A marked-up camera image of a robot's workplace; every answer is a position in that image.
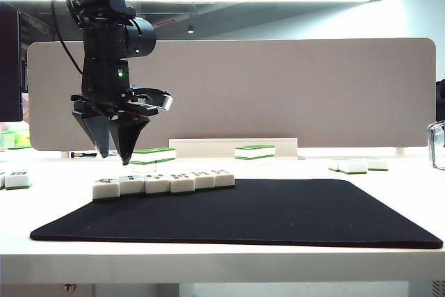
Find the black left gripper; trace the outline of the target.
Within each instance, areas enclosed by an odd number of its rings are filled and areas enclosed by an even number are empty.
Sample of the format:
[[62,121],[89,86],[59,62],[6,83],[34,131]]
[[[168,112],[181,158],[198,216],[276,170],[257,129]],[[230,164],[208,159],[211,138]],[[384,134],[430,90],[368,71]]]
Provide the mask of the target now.
[[[131,86],[117,102],[93,102],[80,94],[70,99],[74,102],[74,119],[102,158],[108,156],[111,133],[123,166],[129,164],[138,137],[149,123],[148,118],[164,109],[164,92],[157,88]],[[114,115],[117,117],[110,120],[108,129],[107,117]]]

